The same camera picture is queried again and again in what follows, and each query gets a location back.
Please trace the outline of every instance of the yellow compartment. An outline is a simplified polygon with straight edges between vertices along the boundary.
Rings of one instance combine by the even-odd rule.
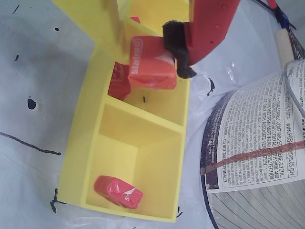
[[[74,113],[58,200],[112,214],[175,222],[188,80],[179,79],[174,90],[132,88],[125,102],[108,96],[107,92],[115,61],[129,61],[131,37],[161,34],[162,25],[170,19],[187,20],[187,2],[54,2],[96,43]],[[167,10],[160,11],[160,6]],[[129,19],[131,16],[139,16],[142,23]],[[139,207],[123,208],[95,193],[93,185],[100,175],[114,176],[135,185],[144,193]]]

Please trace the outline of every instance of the yellow box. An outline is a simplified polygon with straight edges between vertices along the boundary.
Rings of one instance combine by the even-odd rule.
[[[112,214],[175,222],[189,81],[179,78],[174,90],[132,88],[124,102],[107,92],[114,63],[129,61],[131,37],[161,35],[168,20],[186,21],[188,3],[54,2],[96,43],[74,113],[58,200]],[[129,19],[131,16],[139,16],[141,24]],[[117,177],[141,190],[144,196],[139,207],[123,208],[97,194],[94,182],[100,175]]]

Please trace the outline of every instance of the red candy wrapper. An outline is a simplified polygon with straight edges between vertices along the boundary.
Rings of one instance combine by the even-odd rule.
[[[175,59],[163,48],[163,37],[132,38],[128,79],[134,87],[152,89],[176,87]]]
[[[143,193],[134,186],[115,177],[100,176],[94,190],[110,202],[124,208],[137,209]]]
[[[131,92],[128,73],[128,65],[120,64],[118,62],[115,63],[108,95],[122,101],[126,98],[126,96]]]

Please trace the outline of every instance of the candy logo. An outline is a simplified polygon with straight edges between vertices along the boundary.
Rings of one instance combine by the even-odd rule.
[[[141,60],[141,54],[143,49],[143,41],[139,38],[134,39],[132,41],[132,49],[133,49],[133,55],[132,55],[132,74],[138,74],[139,72],[139,66],[140,66],[140,60]]]
[[[112,77],[111,77],[111,82],[112,83],[120,83],[122,82],[124,79],[124,71],[123,71],[123,67],[121,64],[119,63],[115,63],[114,65],[114,69],[113,69],[113,73],[112,73]]]

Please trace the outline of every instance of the white paper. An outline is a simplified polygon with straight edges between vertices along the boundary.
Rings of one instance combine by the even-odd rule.
[[[290,85],[302,106],[304,68],[305,61],[288,68]],[[230,98],[215,142],[217,162],[236,154],[304,139],[305,119],[285,87],[282,72],[275,73],[237,90]],[[214,174],[206,175],[207,184],[212,187],[209,192],[237,191],[304,179],[304,152],[304,149],[292,150],[221,166],[217,169],[218,188],[209,184],[209,177]]]

